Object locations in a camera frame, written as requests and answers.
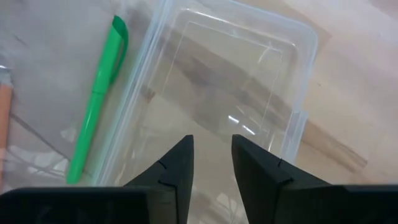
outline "orange object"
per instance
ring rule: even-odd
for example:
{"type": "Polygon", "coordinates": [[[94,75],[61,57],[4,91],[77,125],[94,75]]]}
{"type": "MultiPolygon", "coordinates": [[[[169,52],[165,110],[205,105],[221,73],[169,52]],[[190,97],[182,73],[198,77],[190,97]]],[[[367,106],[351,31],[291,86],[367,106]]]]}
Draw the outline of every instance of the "orange object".
{"type": "Polygon", "coordinates": [[[7,149],[9,113],[11,107],[12,85],[8,80],[0,79],[0,189],[2,186],[3,164],[7,149]]]}

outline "green marker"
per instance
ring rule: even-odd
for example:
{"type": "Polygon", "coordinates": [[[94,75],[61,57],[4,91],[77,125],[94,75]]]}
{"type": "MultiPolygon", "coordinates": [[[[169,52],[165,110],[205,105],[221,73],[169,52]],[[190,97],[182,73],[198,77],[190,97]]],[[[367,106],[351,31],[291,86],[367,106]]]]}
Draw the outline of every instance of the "green marker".
{"type": "Polygon", "coordinates": [[[86,116],[76,142],[75,155],[70,163],[67,177],[68,184],[76,184],[80,180],[106,92],[119,73],[121,64],[126,56],[127,46],[127,27],[120,17],[114,16],[108,39],[99,61],[90,101],[86,109],[86,116]]]}

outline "transparent plastic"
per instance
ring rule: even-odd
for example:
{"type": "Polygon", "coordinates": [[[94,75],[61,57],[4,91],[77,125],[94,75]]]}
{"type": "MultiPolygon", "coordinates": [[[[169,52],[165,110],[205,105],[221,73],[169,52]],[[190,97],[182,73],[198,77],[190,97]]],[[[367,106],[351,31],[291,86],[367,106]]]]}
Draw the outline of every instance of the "transparent plastic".
{"type": "Polygon", "coordinates": [[[95,160],[94,184],[125,184],[193,134],[190,222],[245,222],[231,136],[294,160],[317,35],[225,0],[163,1],[144,33],[115,132],[95,160]]]}

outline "plastic container lid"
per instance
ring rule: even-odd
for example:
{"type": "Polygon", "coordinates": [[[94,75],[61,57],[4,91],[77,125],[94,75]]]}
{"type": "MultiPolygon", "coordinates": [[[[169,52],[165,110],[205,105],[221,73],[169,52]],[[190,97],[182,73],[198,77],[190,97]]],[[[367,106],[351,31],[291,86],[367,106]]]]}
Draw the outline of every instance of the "plastic container lid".
{"type": "Polygon", "coordinates": [[[123,185],[194,136],[190,219],[246,218],[232,134],[293,162],[317,49],[307,25],[225,0],[162,1],[137,56],[94,184],[123,185]]]}

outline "clear plastic container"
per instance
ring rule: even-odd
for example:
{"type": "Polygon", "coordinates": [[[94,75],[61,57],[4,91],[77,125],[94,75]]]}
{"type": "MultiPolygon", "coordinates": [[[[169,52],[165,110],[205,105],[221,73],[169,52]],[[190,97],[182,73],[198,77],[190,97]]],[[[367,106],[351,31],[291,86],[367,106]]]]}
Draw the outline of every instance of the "clear plastic container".
{"type": "Polygon", "coordinates": [[[294,161],[317,35],[234,1],[167,0],[156,10],[143,15],[148,30],[133,30],[145,41],[111,134],[91,155],[93,183],[123,185],[192,134],[190,222],[246,222],[231,136],[294,161]]]}

